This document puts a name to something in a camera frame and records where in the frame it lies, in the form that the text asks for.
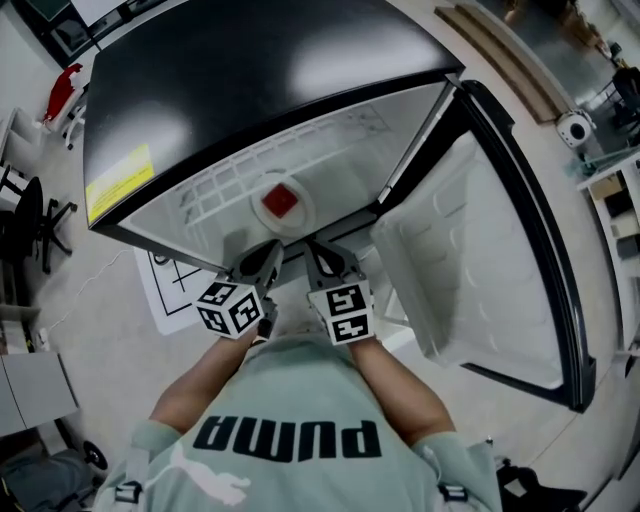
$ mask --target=refrigerator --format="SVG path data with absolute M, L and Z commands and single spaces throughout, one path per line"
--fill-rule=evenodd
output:
M 463 71 L 384 0 L 190 0 L 95 59 L 90 229 L 214 271 L 279 238 L 282 281 L 307 239 L 375 247 L 425 357 L 584 411 L 595 360 L 560 231 Z

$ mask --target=puma logo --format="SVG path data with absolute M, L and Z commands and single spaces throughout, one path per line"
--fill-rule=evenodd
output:
M 231 448 L 238 455 L 289 464 L 296 458 L 296 439 L 297 462 L 317 457 L 335 459 L 338 456 L 339 442 L 345 459 L 382 457 L 378 429 L 373 421 L 368 420 L 361 420 L 360 428 L 343 428 L 337 432 L 333 421 L 305 421 L 296 424 L 237 416 L 209 416 L 198 432 L 193 447 L 218 452 Z
M 238 487 L 249 487 L 251 480 L 238 478 L 229 473 L 216 475 L 208 466 L 201 462 L 189 460 L 184 456 L 184 450 L 180 443 L 173 445 L 169 465 L 160 471 L 154 478 L 148 480 L 145 491 L 154 485 L 170 469 L 181 469 L 202 491 L 215 500 L 222 501 L 225 505 L 235 506 L 247 497 L 245 492 Z

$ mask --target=wooden board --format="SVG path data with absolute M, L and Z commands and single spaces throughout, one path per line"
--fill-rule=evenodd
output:
M 504 51 L 501 44 L 466 14 L 453 7 L 437 7 L 435 13 L 471 44 L 518 96 L 536 123 L 554 122 L 562 114 L 541 94 L 528 73 Z
M 577 108 L 576 105 L 567 103 L 567 100 L 558 90 L 558 86 L 553 83 L 545 70 L 540 69 L 540 65 L 535 62 L 522 45 L 514 41 L 513 36 L 509 33 L 510 29 L 504 27 L 500 20 L 492 19 L 487 13 L 473 5 L 459 4 L 456 9 L 472 21 L 475 21 L 486 34 L 495 39 L 503 51 L 508 53 L 522 72 L 529 77 L 538 92 L 546 98 L 549 105 L 559 113 L 558 115 Z

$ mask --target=fiducial marker cube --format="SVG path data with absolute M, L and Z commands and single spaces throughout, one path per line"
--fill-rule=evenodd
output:
M 193 303 L 204 325 L 225 338 L 238 339 L 264 312 L 254 286 L 215 280 Z
M 310 292 L 307 297 L 324 322 L 334 345 L 373 336 L 373 301 L 369 281 Z

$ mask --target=cable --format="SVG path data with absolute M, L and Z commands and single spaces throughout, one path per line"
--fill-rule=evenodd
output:
M 113 265 L 116 260 L 120 257 L 121 254 L 125 253 L 125 252 L 133 252 L 133 249 L 122 249 L 118 254 L 116 254 L 115 258 L 113 258 L 109 263 L 107 263 L 104 267 L 102 267 L 100 269 L 100 272 L 98 272 L 95 276 L 90 277 L 89 279 L 87 279 L 84 284 L 80 287 L 80 291 L 78 293 L 76 293 L 75 298 L 73 299 L 73 306 L 71 307 L 71 309 L 69 311 L 67 311 L 67 314 L 64 315 L 60 320 L 58 320 L 55 324 L 53 324 L 51 327 L 49 327 L 49 329 L 47 329 L 47 336 L 49 334 L 51 334 L 51 331 L 53 329 L 55 329 L 59 324 L 61 324 L 62 322 L 64 322 L 67 317 L 73 313 L 76 309 L 76 303 L 78 302 L 78 297 L 80 297 L 80 294 L 84 291 L 84 289 L 87 287 L 87 285 L 91 282 L 91 281 L 95 281 L 96 279 L 98 279 L 100 277 L 100 275 L 107 269 L 107 267 L 110 267 L 111 265 Z

